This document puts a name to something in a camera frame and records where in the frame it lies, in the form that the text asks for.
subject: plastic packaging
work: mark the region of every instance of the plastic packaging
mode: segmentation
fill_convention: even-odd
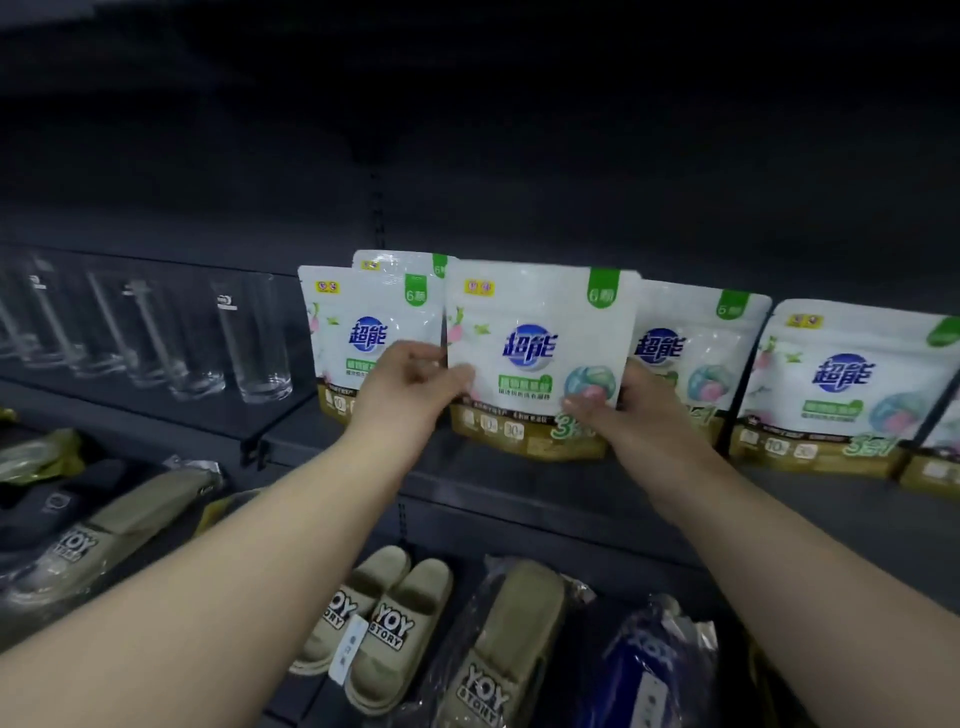
[[[686,728],[709,721],[717,669],[712,622],[658,595],[630,615],[595,672],[577,728]]]
[[[0,483],[30,485],[52,477],[72,477],[84,470],[80,435],[74,429],[50,434],[0,450]]]
[[[603,457],[607,443],[561,400],[616,403],[639,285],[636,271],[451,260],[447,361],[476,369],[473,390],[451,405],[453,429],[540,460]]]
[[[446,278],[446,265],[455,260],[449,255],[438,253],[416,253],[413,251],[357,251],[353,254],[353,268],[363,271],[381,271],[397,276],[415,273],[421,276]]]
[[[357,390],[387,347],[399,339],[440,345],[444,289],[436,278],[311,265],[298,274],[312,312],[320,408],[339,422],[349,422]]]
[[[960,497],[960,392],[900,476],[900,485]]]
[[[197,497],[223,484],[211,461],[171,458],[158,475],[63,531],[0,593],[0,650],[91,599],[105,575],[149,542]]]
[[[671,381],[690,418],[715,444],[730,415],[769,296],[644,280],[634,357]]]
[[[488,573],[456,617],[413,700],[383,728],[523,728],[570,608],[593,591],[526,559],[488,558]]]
[[[731,458],[887,477],[960,365],[960,318],[797,299],[757,345]]]

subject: forearm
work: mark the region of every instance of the forearm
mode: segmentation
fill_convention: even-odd
[[[823,728],[955,719],[960,619],[733,471],[689,492],[677,525]]]
[[[342,440],[201,539],[0,658],[4,715],[38,727],[249,723],[396,478]]]

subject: hand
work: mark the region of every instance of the hand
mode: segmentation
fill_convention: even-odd
[[[441,365],[445,354],[432,344],[397,341],[357,394],[347,436],[371,457],[402,468],[397,475],[413,467],[444,407],[473,383],[473,367],[447,369]]]
[[[623,373],[623,410],[570,396],[564,411],[603,435],[630,477],[669,521],[678,498],[738,477],[694,428],[673,389],[630,359]]]

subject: slipper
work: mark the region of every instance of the slipper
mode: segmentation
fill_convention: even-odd
[[[344,684],[354,708],[382,716],[403,699],[452,589],[450,568],[425,559],[377,602]]]
[[[65,531],[5,594],[6,601],[38,607],[83,592],[212,488],[214,479],[210,471],[182,468],[142,483]]]
[[[449,683],[438,728],[523,728],[537,703],[563,616],[561,577],[536,562],[518,562]]]
[[[327,672],[350,617],[369,617],[377,600],[409,572],[410,554],[399,546],[384,546],[360,564],[333,596],[290,671],[303,676]]]

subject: green corner label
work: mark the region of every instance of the green corner label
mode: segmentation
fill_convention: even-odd
[[[960,341],[960,316],[947,316],[926,336],[931,347],[948,347]]]
[[[426,303],[426,276],[408,273],[403,279],[403,296],[410,305],[420,306]]]
[[[731,291],[724,288],[717,302],[717,316],[724,321],[734,321],[747,310],[750,294],[747,291]]]
[[[616,289],[619,285],[618,268],[590,268],[587,300],[594,308],[610,308],[616,301]]]
[[[446,278],[446,255],[433,254],[433,275],[439,279]]]

